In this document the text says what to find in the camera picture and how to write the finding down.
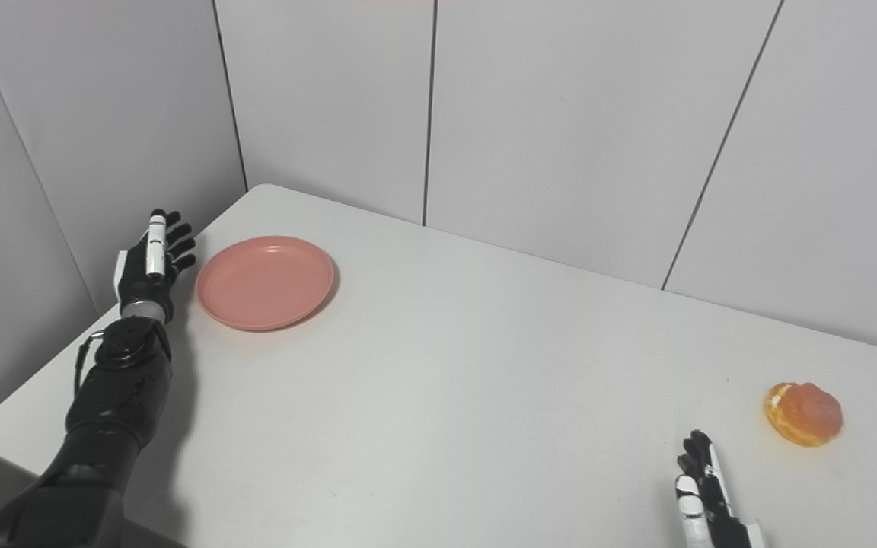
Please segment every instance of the white table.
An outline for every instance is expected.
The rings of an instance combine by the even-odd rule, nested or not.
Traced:
[[[126,497],[140,524],[189,548],[683,546],[674,462],[700,427],[770,547],[877,546],[876,347],[274,186],[201,256],[263,234],[323,247],[339,288],[242,333],[180,281],[171,398]],[[0,405],[0,457],[53,458],[78,343]],[[839,438],[777,436],[761,402],[781,381],[832,392]]]

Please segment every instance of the black robotic forearm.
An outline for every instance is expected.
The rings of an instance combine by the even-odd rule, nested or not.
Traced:
[[[107,326],[94,360],[53,463],[0,511],[0,545],[119,547],[122,497],[167,401],[171,348],[159,320],[129,317]]]

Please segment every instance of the robotic hand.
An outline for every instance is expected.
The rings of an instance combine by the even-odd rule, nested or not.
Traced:
[[[194,254],[188,253],[195,249],[195,240],[189,236],[191,225],[179,225],[180,221],[179,212],[165,214],[163,209],[154,209],[147,232],[135,246],[118,254],[114,285],[121,316],[171,322],[174,305],[168,291],[178,273],[195,264]]]
[[[118,256],[121,319],[80,347],[66,437],[53,463],[0,510],[0,546],[117,548],[122,498],[137,455],[153,439],[171,385],[164,324],[174,316],[170,290],[195,264],[191,226],[156,209],[148,231]],[[90,342],[103,339],[80,383]]]
[[[758,524],[745,526],[733,516],[713,441],[701,430],[690,436],[682,441],[682,475],[675,480],[688,548],[766,548]]]

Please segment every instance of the pink plate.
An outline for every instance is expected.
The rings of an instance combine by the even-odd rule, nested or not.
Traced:
[[[333,285],[330,257],[289,236],[244,240],[212,257],[195,293],[209,316],[237,330],[262,332],[302,320]]]

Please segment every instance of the orange pastry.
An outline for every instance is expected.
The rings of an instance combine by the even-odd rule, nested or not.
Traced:
[[[807,448],[826,444],[844,423],[841,403],[810,382],[773,386],[767,392],[763,412],[780,436]]]

